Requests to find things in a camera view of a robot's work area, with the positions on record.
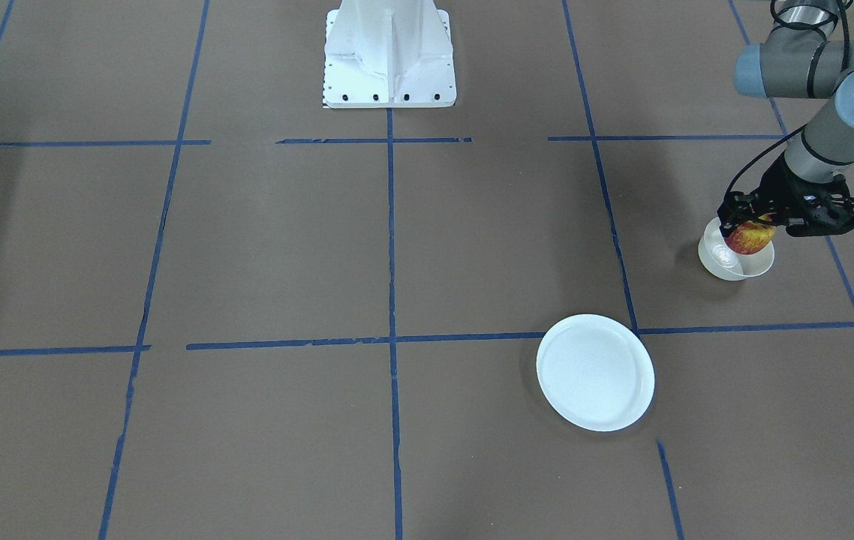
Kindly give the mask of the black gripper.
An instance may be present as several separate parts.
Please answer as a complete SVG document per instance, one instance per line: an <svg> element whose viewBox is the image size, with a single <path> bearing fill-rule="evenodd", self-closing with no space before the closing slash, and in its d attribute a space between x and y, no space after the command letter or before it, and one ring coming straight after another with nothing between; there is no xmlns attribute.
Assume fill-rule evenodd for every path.
<svg viewBox="0 0 854 540"><path fill-rule="evenodd" d="M735 231L760 221L772 224L807 224L810 201L817 201L818 184L804 180L787 164L781 154L761 175L759 187L752 192L727 191L717 209L722 239L730 240Z"/></svg>

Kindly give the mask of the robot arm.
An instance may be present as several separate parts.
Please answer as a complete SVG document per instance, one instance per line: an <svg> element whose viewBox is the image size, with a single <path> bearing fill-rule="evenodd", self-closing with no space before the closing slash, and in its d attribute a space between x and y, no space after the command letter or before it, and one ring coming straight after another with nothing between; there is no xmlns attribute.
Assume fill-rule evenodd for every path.
<svg viewBox="0 0 854 540"><path fill-rule="evenodd" d="M838 236L854 229L854 197L845 171L854 164L854 40L846 1L771 1L766 41L737 58L740 95L821 100L811 120L787 134L783 149L744 193L728 187L717 210L733 244L750 226L784 228L794 237Z"/></svg>

